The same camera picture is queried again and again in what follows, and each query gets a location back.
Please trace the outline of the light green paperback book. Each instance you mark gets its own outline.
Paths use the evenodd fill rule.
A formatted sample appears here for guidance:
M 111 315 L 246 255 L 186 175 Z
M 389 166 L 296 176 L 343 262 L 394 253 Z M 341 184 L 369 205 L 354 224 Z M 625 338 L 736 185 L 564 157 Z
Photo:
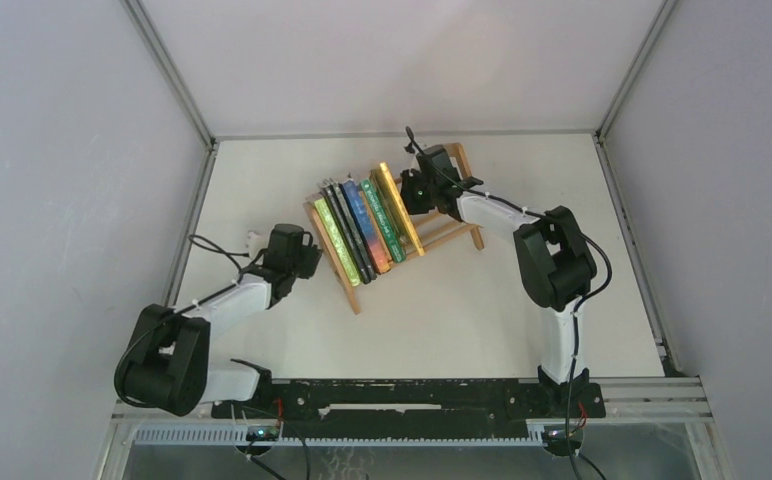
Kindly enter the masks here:
M 340 227 L 328 206 L 327 200 L 323 196 L 319 196 L 313 202 L 313 205 L 321 218 L 350 285 L 352 287 L 358 286 L 361 283 L 359 272 L 345 243 Z

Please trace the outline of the green Macmillan book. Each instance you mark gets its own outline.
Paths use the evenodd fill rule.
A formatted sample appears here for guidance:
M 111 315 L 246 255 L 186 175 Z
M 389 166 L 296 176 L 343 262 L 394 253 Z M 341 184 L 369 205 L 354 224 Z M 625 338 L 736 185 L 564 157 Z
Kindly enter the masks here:
M 361 186 L 365 191 L 368 202 L 370 203 L 375 216 L 377 217 L 380 230 L 382 231 L 383 237 L 386 240 L 394 262 L 404 262 L 406 260 L 405 251 L 399 241 L 398 234 L 396 233 L 395 228 L 386 213 L 385 207 L 380 201 L 379 195 L 372 181 L 369 179 L 363 179 L 361 181 Z

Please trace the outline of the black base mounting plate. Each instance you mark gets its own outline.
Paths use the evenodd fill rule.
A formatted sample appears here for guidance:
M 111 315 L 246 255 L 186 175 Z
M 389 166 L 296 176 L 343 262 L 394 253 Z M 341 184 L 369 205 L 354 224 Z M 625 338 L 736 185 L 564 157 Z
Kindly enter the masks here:
M 533 420 L 576 428 L 605 415 L 596 383 L 569 391 L 515 378 L 273 380 L 249 401 L 211 408 L 214 419 L 267 420 L 305 438 L 503 438 Z

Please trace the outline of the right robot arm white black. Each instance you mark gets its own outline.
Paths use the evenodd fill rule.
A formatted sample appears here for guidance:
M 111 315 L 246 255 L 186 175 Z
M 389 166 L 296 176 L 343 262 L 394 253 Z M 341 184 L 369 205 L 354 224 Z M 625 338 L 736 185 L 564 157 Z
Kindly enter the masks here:
M 541 406 L 551 415 L 567 415 L 579 403 L 577 387 L 588 379 L 578 316 L 598 273 L 573 212 L 563 206 L 533 212 L 479 191 L 481 180 L 461 175 L 443 145 L 423 148 L 411 140 L 405 149 L 417 162 L 401 173 L 409 213 L 437 210 L 512 241 L 523 289 L 543 315 Z

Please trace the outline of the orange booklet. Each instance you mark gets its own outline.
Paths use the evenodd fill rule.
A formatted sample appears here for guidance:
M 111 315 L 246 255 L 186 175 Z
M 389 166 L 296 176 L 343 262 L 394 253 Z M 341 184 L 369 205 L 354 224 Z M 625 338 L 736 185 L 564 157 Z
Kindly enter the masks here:
M 377 217 L 375 216 L 375 214 L 374 214 L 374 212 L 373 212 L 373 210 L 371 208 L 371 205 L 368 202 L 368 199 L 367 199 L 367 196 L 365 194 L 365 191 L 363 190 L 361 185 L 358 186 L 358 190 L 359 190 L 360 197 L 361 197 L 362 201 L 365 204 L 368 216 L 370 217 L 370 221 L 371 221 L 371 223 L 373 225 L 375 233 L 377 234 L 378 240 L 379 240 L 379 242 L 380 242 L 380 244 L 382 246 L 382 250 L 384 251 L 384 256 L 386 258 L 386 261 L 389 264 L 389 268 L 391 269 L 395 265 L 395 263 L 394 263 L 394 260 L 392 258 L 391 252 L 390 252 L 390 250 L 388 248 L 388 245 L 386 243 L 386 240 L 383 237 L 382 231 L 380 230 L 380 225 L 379 225 L 379 223 L 377 221 Z

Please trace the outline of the wooden book rack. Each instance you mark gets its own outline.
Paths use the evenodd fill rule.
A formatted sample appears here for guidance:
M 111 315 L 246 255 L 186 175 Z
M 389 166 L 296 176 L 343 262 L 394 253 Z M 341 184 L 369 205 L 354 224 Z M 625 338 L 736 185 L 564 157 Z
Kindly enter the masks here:
M 415 173 L 394 172 L 377 162 L 362 174 L 324 179 L 307 197 L 304 210 L 316 232 L 351 311 L 361 313 L 356 291 L 412 259 L 463 235 L 481 251 L 485 242 L 476 225 L 448 220 L 433 209 L 413 214 L 401 186 Z

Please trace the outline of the blue Jane Eyre book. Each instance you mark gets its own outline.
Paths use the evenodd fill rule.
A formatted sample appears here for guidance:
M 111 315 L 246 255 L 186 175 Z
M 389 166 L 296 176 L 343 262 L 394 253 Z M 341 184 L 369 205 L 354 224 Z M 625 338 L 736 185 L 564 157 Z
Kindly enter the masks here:
M 357 183 L 351 177 L 348 177 L 340 186 L 365 241 L 365 246 L 375 271 L 378 274 L 387 273 L 390 270 L 387 252 L 375 231 L 374 224 Z

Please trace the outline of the thin dark book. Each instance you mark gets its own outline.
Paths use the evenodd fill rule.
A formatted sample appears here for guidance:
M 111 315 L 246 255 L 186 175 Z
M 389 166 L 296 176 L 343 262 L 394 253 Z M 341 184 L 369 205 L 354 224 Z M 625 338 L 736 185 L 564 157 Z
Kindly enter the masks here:
M 355 241 L 352 229 L 350 228 L 350 224 L 348 223 L 348 218 L 345 215 L 344 210 L 342 209 L 341 203 L 336 195 L 336 192 L 328 182 L 322 182 L 319 185 L 319 189 L 321 194 L 327 200 L 327 203 L 331 209 L 331 212 L 335 217 L 340 230 L 342 231 L 342 235 L 344 237 L 345 243 L 347 244 L 347 248 L 353 258 L 354 264 L 358 271 L 360 281 L 363 284 L 369 284 L 372 280 L 372 277 L 370 276 L 369 271 L 366 268 L 362 252 L 359 248 L 358 243 Z

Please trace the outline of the Alice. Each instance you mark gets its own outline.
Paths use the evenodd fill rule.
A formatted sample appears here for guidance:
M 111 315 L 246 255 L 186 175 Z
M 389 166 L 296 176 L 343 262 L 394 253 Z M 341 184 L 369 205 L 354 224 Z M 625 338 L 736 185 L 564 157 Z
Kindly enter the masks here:
M 351 235 L 355 241 L 355 244 L 357 245 L 357 250 L 360 253 L 362 268 L 366 272 L 366 280 L 364 280 L 364 283 L 370 283 L 371 281 L 377 278 L 377 274 L 374 268 L 374 264 L 372 263 L 369 252 L 367 250 L 365 239 L 362 235 L 362 232 L 360 231 L 359 226 L 357 225 L 356 219 L 353 214 L 353 210 L 348 200 L 346 199 L 341 186 L 335 180 L 332 180 L 332 179 L 329 180 L 329 183 L 337 197 L 337 200 L 340 204 L 340 208 L 342 209 L 342 212 L 346 217 L 346 223 L 348 224 L 349 229 L 351 230 Z

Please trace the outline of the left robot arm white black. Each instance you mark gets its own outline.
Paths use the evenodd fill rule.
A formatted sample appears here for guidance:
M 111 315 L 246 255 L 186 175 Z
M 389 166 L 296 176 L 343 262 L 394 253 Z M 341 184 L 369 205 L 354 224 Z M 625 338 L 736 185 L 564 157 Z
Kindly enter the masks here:
M 273 388 L 262 382 L 269 371 L 239 359 L 213 362 L 211 344 L 276 306 L 297 280 L 311 278 L 321 255 L 310 232 L 277 224 L 230 284 L 180 308 L 146 306 L 113 375 L 119 400 L 176 416 L 201 404 L 233 401 L 252 417 L 267 414 L 275 401 Z

